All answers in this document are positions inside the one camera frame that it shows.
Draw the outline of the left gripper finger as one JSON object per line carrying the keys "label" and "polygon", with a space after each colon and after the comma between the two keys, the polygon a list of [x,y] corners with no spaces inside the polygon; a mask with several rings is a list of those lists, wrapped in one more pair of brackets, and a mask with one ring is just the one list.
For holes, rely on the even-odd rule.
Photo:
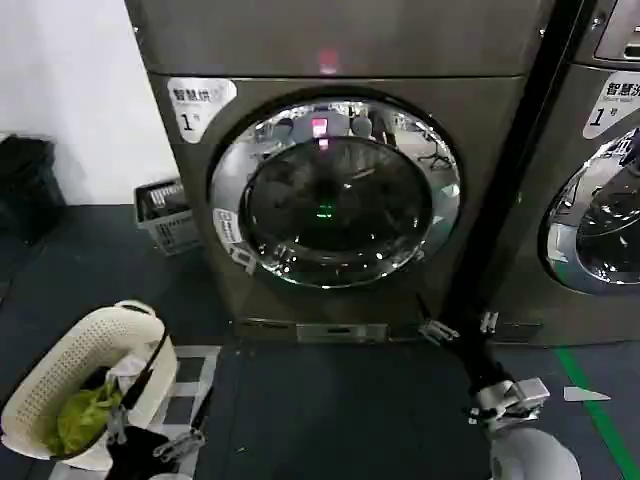
{"label": "left gripper finger", "polygon": [[110,435],[124,435],[129,425],[145,429],[152,423],[170,389],[170,345],[165,331],[158,342],[143,343],[111,367],[106,380],[123,395],[107,422]]}
{"label": "left gripper finger", "polygon": [[209,389],[204,396],[189,430],[180,434],[173,440],[168,440],[156,447],[152,457],[159,461],[179,461],[184,457],[197,452],[206,443],[204,433],[205,424],[209,418],[209,408],[213,396],[213,389]]}

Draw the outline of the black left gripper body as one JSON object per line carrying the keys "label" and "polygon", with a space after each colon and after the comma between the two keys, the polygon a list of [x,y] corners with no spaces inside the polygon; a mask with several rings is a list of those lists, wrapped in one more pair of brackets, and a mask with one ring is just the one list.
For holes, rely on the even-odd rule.
{"label": "black left gripper body", "polygon": [[174,462],[163,462],[154,450],[169,442],[165,435],[135,426],[126,426],[124,435],[110,435],[107,450],[112,466],[107,480],[151,479],[161,474],[173,474]]}

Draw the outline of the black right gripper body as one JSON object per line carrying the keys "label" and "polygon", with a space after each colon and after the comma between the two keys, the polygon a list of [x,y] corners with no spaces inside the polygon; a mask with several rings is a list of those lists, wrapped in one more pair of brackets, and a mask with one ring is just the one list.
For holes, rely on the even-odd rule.
{"label": "black right gripper body", "polygon": [[480,318],[466,318],[457,332],[460,339],[449,346],[467,373],[472,396],[508,379],[508,373],[493,354],[491,340],[495,333],[482,334]]}

